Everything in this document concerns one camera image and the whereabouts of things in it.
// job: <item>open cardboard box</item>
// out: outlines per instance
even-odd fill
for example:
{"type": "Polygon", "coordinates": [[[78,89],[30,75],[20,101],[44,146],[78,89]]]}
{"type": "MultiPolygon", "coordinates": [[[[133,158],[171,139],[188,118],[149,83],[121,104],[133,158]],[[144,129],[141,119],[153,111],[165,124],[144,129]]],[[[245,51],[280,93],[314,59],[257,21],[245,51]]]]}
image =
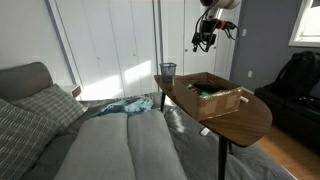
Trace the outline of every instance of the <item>open cardboard box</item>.
{"type": "Polygon", "coordinates": [[[173,79],[173,91],[182,108],[197,121],[238,111],[242,95],[239,85],[207,72],[176,76],[173,79]],[[199,96],[187,88],[196,81],[215,83],[227,90],[199,96]]]}

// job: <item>wastebasket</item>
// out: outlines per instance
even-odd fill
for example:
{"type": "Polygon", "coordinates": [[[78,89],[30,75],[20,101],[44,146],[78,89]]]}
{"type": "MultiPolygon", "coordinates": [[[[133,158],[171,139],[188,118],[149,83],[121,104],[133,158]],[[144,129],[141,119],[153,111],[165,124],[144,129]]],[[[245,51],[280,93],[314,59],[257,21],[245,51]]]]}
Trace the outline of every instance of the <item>wastebasket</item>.
{"type": "Polygon", "coordinates": [[[161,78],[164,82],[172,82],[172,77],[176,74],[177,65],[174,63],[161,63],[161,78]]]}

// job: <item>gray wall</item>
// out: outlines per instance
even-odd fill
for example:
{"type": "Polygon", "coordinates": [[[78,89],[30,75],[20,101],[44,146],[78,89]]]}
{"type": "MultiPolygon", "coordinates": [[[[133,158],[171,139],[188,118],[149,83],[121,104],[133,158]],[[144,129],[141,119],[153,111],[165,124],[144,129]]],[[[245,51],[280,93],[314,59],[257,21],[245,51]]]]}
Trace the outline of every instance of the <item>gray wall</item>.
{"type": "Polygon", "coordinates": [[[230,79],[254,91],[275,80],[295,52],[320,48],[289,47],[302,0],[243,0],[239,27],[247,35],[236,43],[230,79]],[[253,71],[248,78],[248,71],[253,71]]]}
{"type": "Polygon", "coordinates": [[[0,24],[0,69],[41,61],[55,83],[72,84],[45,0],[1,0],[0,24]]]}

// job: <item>table leg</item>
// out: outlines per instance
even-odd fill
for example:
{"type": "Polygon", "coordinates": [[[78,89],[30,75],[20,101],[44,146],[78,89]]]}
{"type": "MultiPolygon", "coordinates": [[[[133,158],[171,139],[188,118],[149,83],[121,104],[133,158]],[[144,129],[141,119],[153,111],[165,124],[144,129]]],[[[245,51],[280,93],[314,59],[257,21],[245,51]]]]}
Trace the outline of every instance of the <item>table leg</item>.
{"type": "Polygon", "coordinates": [[[218,180],[224,180],[226,172],[226,162],[227,162],[227,146],[228,141],[220,136],[219,137],[219,169],[218,169],[218,180]]]}
{"type": "Polygon", "coordinates": [[[161,96],[161,112],[163,112],[163,106],[164,106],[164,101],[166,100],[166,94],[162,91],[162,96],[161,96]]]}

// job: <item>gray pillow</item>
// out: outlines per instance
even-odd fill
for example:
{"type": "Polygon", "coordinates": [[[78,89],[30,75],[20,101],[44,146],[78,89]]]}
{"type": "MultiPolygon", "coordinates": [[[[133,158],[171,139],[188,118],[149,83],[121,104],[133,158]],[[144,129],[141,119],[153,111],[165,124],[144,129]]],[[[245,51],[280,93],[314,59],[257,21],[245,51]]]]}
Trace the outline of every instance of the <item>gray pillow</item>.
{"type": "Polygon", "coordinates": [[[37,115],[56,120],[60,124],[60,132],[63,132],[88,109],[57,84],[33,96],[14,101],[13,104],[37,115]]]}
{"type": "Polygon", "coordinates": [[[0,179],[19,179],[58,130],[54,120],[0,99],[0,179]]]}

